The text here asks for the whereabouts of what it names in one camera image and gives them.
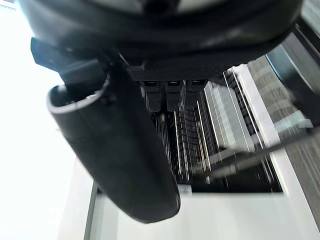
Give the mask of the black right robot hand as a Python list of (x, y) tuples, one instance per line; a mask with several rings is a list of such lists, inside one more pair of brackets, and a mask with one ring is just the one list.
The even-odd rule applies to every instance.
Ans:
[(177, 181), (150, 112), (197, 105), (208, 81), (280, 44), (301, 0), (20, 0), (47, 107), (101, 190), (144, 223), (175, 216)]

